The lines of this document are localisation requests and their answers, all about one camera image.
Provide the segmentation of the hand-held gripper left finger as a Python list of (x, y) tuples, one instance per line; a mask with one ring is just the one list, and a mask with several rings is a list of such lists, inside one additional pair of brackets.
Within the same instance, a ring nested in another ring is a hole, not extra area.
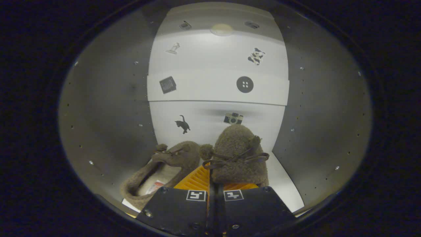
[(214, 212), (210, 210), (210, 174), (208, 169), (201, 166), (173, 188), (159, 188), (136, 219), (174, 236), (213, 236)]

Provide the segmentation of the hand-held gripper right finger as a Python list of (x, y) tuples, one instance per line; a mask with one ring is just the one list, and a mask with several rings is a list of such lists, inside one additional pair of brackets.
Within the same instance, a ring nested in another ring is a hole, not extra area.
[(296, 217), (271, 186), (223, 190), (217, 224), (223, 237), (264, 237)]

